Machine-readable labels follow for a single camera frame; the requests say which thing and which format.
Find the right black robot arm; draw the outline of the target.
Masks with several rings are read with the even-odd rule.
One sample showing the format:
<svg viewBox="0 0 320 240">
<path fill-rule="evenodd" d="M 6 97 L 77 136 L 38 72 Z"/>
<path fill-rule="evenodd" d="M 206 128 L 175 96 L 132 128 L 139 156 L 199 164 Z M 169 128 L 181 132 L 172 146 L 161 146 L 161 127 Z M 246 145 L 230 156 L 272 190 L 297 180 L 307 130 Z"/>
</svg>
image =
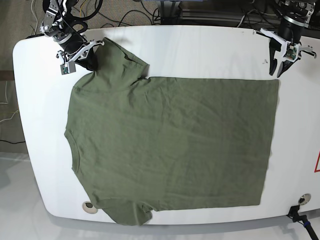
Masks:
<svg viewBox="0 0 320 240">
<path fill-rule="evenodd" d="M 44 19 L 40 32 L 53 40 L 61 47 L 56 54 L 60 60 L 62 75 L 76 72 L 76 65 L 89 71 L 98 69 L 98 60 L 94 48 L 104 45 L 102 40 L 87 40 L 82 33 L 88 29 L 87 20 L 93 18 L 101 9 L 99 0 L 94 12 L 86 17 L 77 17 L 71 14 L 76 0 L 45 0 L 43 2 Z"/>
</svg>

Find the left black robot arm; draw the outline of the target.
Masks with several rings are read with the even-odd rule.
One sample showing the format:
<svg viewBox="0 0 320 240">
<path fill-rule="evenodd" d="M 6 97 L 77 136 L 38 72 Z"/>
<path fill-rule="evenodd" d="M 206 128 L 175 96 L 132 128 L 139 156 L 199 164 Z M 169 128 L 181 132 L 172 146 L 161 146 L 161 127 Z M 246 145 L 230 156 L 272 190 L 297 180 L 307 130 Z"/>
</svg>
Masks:
<svg viewBox="0 0 320 240">
<path fill-rule="evenodd" d="M 301 59 L 302 53 L 317 57 L 312 46 L 301 43 L 302 34 L 315 12 L 316 1 L 280 0 L 276 3 L 270 0 L 269 5 L 280 18 L 277 31 L 261 28 L 254 32 L 269 39 L 269 74 L 272 76 L 278 70 L 276 76 L 279 78 Z"/>
</svg>

